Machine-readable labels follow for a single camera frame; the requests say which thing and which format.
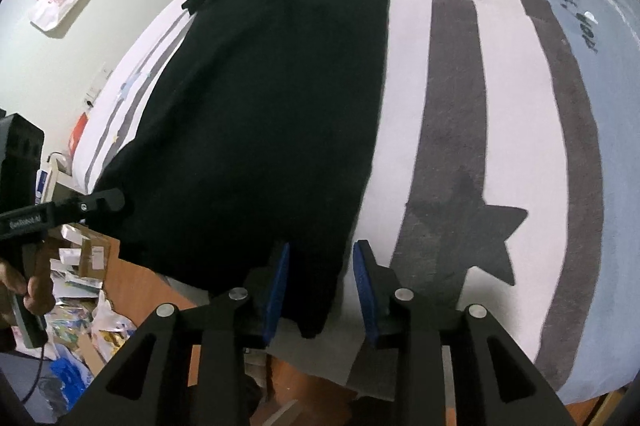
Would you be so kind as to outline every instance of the bed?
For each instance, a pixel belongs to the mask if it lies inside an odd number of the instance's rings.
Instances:
[[[198,16],[185,1],[156,17],[100,93],[73,162],[88,192],[135,140],[158,77]],[[485,305],[565,403],[615,390],[640,368],[639,7],[390,0],[388,8],[377,139],[353,240],[367,239],[412,289],[428,294],[438,283],[459,308]],[[468,92],[476,101],[460,109]],[[454,182],[451,204],[425,203],[437,191],[426,183],[433,176]],[[457,199],[473,201],[475,213],[457,214]],[[467,237],[455,255],[415,247],[433,223]],[[180,286],[206,302],[206,292]],[[323,332],[302,340],[283,320],[270,351],[392,398],[395,359],[364,342],[349,260]]]

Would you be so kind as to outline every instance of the star pattern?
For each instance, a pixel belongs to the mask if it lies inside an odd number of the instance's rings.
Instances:
[[[413,203],[410,210],[438,241],[434,296],[455,307],[469,268],[515,285],[505,241],[527,217],[527,210],[487,204],[467,174],[459,177],[444,203]]]

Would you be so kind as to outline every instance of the electrical outlet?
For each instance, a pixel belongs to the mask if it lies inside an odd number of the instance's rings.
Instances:
[[[98,94],[100,94],[102,88],[107,83],[107,80],[109,79],[109,76],[111,76],[112,72],[113,69],[106,63],[103,63],[100,66],[100,69],[94,75],[94,78],[91,81],[91,85],[89,86],[89,89],[87,90],[86,94],[84,95],[84,99],[82,100],[82,106],[85,109],[91,109],[94,106]]]

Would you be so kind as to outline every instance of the orange object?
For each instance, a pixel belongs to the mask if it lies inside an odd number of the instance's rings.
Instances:
[[[87,121],[89,121],[89,118],[87,117],[86,113],[82,113],[82,116],[80,116],[80,119],[78,119],[76,126],[71,132],[71,136],[69,137],[69,156],[71,157],[71,159],[74,158],[76,147],[78,146],[80,137],[82,137],[82,133],[84,132],[84,127],[86,126]]]

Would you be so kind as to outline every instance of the black clothing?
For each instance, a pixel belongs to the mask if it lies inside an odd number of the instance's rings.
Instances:
[[[291,245],[284,315],[321,331],[370,173],[388,0],[188,0],[197,12],[89,224],[120,257],[210,292]]]

